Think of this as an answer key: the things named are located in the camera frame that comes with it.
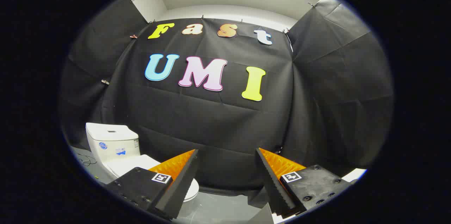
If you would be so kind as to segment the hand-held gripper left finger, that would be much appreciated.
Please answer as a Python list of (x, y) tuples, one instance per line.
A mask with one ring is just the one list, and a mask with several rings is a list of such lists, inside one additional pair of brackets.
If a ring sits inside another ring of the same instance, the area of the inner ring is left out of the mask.
[(198, 170), (198, 153), (193, 149), (152, 168), (131, 168), (105, 189), (142, 211), (175, 219)]

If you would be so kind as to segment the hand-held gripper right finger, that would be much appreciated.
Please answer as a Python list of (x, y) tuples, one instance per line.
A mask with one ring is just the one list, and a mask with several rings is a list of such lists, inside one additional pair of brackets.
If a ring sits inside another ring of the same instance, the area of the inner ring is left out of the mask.
[(283, 218), (318, 208), (352, 185), (320, 165), (306, 167), (263, 148), (256, 148), (255, 162), (272, 213)]

